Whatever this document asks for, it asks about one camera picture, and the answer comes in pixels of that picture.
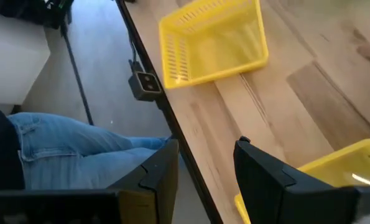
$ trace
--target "wooden tabletop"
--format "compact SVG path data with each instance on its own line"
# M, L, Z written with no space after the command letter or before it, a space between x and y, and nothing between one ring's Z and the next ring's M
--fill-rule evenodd
M191 0L127 3L162 77L158 21ZM370 138L370 0L262 0L270 58L256 72L166 94L224 223L241 223L234 142L299 167Z

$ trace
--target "yellow basket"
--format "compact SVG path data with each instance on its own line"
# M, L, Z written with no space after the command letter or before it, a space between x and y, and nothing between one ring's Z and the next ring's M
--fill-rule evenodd
M370 185L370 139L331 153L298 170L334 187ZM244 223L250 224L241 194L235 196L234 202Z
M159 24L164 85L196 85L264 66L259 0L196 0Z

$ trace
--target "blue jeans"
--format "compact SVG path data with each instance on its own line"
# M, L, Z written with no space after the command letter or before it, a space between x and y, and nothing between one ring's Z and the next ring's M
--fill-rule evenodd
M21 144L25 189L104 189L164 146L43 113L8 116Z

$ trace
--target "black jacket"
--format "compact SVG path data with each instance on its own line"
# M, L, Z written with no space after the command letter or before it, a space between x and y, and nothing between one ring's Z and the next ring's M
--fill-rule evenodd
M0 190L24 189L20 149L14 125L0 112Z

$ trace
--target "black table trim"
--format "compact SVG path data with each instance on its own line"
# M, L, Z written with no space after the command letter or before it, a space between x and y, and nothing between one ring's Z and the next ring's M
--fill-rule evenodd
M116 3L124 19L125 25L128 29L129 36L135 45L135 48L144 66L145 71L156 74L153 64L150 61L147 51L142 43L141 37L137 32L134 21L132 20L132 17L128 11L126 3L124 2L124 0L116 0ZM208 218L210 219L211 223L223 223L221 216L218 212L218 209L216 208L216 205L212 199L210 191L208 190L208 187L205 184L205 181L197 166L195 158L193 157L189 145L186 142L185 136L183 135L180 125L175 117L175 114L173 113L173 110L167 99L167 96L164 93L164 90L162 96L158 100L156 100L156 103L159 109L163 112L173 136L179 140L181 155L186 163L186 166L189 170L190 176L192 177L193 183L195 184L201 202L204 205Z

